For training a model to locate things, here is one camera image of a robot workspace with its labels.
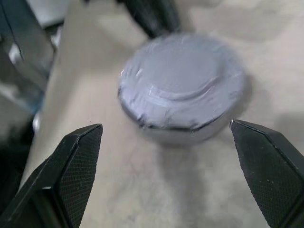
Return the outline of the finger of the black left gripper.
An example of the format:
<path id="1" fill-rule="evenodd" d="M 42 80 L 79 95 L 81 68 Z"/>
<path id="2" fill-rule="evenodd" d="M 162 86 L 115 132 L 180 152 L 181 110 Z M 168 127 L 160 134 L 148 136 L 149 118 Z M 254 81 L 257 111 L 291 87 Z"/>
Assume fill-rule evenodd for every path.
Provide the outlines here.
<path id="1" fill-rule="evenodd" d="M 178 11 L 173 0 L 164 0 L 164 20 L 170 32 L 181 32 L 181 23 Z"/>
<path id="2" fill-rule="evenodd" d="M 122 4 L 148 38 L 157 38 L 170 32 L 147 0 L 123 0 Z"/>

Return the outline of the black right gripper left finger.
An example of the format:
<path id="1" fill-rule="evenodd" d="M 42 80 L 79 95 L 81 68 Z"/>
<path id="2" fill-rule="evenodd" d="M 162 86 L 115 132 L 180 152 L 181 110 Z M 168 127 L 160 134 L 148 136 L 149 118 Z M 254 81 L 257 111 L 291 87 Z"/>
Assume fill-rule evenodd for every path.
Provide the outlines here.
<path id="1" fill-rule="evenodd" d="M 95 180 L 101 124 L 79 128 L 28 177 L 0 217 L 2 228 L 78 228 Z"/>

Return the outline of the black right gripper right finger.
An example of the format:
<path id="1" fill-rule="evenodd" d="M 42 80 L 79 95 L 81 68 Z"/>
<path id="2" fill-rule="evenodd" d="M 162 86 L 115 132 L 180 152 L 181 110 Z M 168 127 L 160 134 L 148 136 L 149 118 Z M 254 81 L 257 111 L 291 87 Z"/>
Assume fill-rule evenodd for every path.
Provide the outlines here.
<path id="1" fill-rule="evenodd" d="M 304 226 L 304 157 L 280 132 L 233 120 L 239 163 L 271 228 Z"/>

